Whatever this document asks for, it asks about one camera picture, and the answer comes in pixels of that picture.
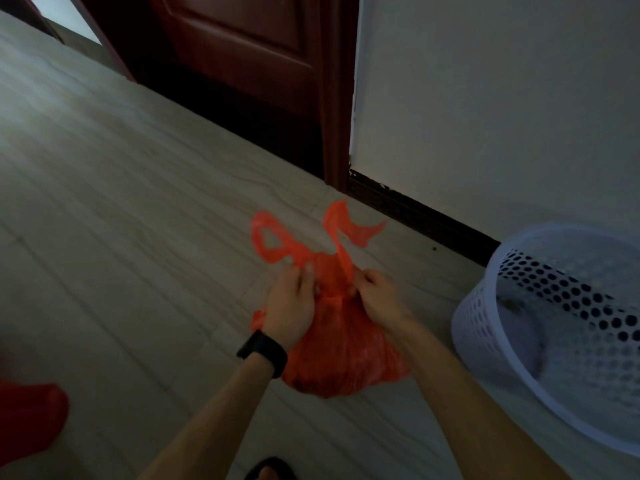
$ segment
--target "basket rim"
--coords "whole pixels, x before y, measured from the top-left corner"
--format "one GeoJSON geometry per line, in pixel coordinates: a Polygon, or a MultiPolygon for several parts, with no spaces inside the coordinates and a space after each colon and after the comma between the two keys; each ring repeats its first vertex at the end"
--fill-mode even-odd
{"type": "Polygon", "coordinates": [[[574,224],[574,223],[560,223],[560,222],[548,222],[544,224],[534,225],[523,229],[522,231],[510,236],[505,241],[503,241],[500,246],[495,250],[491,259],[489,259],[489,264],[486,267],[484,272],[484,286],[483,286],[483,300],[484,306],[487,311],[487,320],[489,321],[493,336],[498,343],[498,347],[500,348],[502,354],[504,355],[505,360],[509,364],[510,368],[517,374],[519,379],[521,379],[524,384],[532,391],[533,395],[535,395],[540,402],[542,402],[546,407],[548,407],[553,413],[555,413],[558,417],[563,419],[572,427],[576,428],[582,434],[606,445],[613,449],[622,451],[624,453],[628,453],[634,455],[636,457],[640,457],[640,439],[637,442],[629,442],[626,440],[620,440],[615,436],[612,436],[608,433],[605,433],[601,429],[595,428],[591,426],[586,421],[578,418],[575,414],[569,411],[564,407],[561,403],[556,401],[549,393],[544,389],[544,387],[540,386],[537,380],[533,378],[533,376],[526,370],[516,353],[514,352],[507,336],[502,329],[502,323],[500,322],[499,314],[498,314],[498,306],[497,301],[495,299],[496,294],[496,284],[498,278],[498,272],[500,270],[500,265],[504,261],[504,258],[507,256],[512,249],[517,247],[517,243],[523,241],[528,237],[532,237],[535,234],[539,234],[542,232],[550,231],[550,230],[576,230],[585,233],[590,233],[594,235],[599,235],[601,237],[608,237],[610,239],[614,239],[619,242],[623,242],[636,250],[640,251],[640,247],[633,242],[630,242],[623,235],[617,234],[615,232],[609,232],[606,230],[598,229],[596,227],[574,224]]]}

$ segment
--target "watch strap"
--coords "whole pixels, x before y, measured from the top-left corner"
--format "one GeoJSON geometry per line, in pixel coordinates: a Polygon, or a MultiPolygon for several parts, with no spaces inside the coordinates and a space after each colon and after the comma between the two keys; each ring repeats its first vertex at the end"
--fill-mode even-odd
{"type": "Polygon", "coordinates": [[[253,352],[258,352],[258,354],[262,355],[273,364],[274,379],[277,379],[282,375],[282,372],[287,365],[287,352],[274,339],[263,334],[262,330],[254,331],[252,336],[249,337],[249,340],[240,347],[236,356],[244,360],[253,352]]]}

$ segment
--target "red object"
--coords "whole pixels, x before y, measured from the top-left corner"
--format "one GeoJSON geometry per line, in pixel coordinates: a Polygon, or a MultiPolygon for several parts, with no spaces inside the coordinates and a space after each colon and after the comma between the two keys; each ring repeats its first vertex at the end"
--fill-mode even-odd
{"type": "Polygon", "coordinates": [[[0,381],[0,467],[49,448],[68,411],[68,397],[55,384],[0,381]]]}
{"type": "MultiPolygon", "coordinates": [[[[345,201],[331,204],[323,225],[338,252],[312,253],[296,242],[272,215],[259,212],[252,220],[252,241],[268,263],[292,256],[295,266],[313,261],[320,293],[314,322],[300,343],[289,352],[282,380],[300,392],[321,397],[354,394],[380,382],[396,381],[409,373],[402,357],[385,340],[367,316],[359,297],[350,297],[353,263],[338,240],[341,230],[352,243],[364,248],[387,223],[363,227],[352,223],[345,201]],[[267,249],[262,229],[272,231],[282,247],[267,249]]],[[[262,328],[265,310],[253,314],[252,330],[262,328]]]]}

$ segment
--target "tile floor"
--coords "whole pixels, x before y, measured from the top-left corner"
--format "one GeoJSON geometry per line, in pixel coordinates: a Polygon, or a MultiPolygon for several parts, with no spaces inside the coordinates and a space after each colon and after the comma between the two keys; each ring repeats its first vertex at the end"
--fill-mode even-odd
{"type": "MultiPolygon", "coordinates": [[[[0,13],[0,376],[71,398],[52,449],[0,479],[133,479],[227,380],[277,266],[253,251],[259,210],[315,250],[344,196],[315,177],[0,13]]],[[[382,216],[349,202],[357,223],[382,216]]],[[[386,270],[444,341],[482,268],[396,222],[359,266],[386,270]]],[[[576,479],[640,460],[488,388],[576,479]]],[[[456,479],[411,378],[325,401],[274,382],[229,478],[268,455],[301,479],[456,479]]]]}

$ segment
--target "perforated plastic basket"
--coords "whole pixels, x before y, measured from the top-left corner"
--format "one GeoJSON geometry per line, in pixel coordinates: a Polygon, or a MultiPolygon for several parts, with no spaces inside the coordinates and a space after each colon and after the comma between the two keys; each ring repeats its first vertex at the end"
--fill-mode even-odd
{"type": "Polygon", "coordinates": [[[560,418],[640,456],[640,248],[578,225],[527,229],[493,254],[452,320],[473,375],[526,385],[560,418]]]}

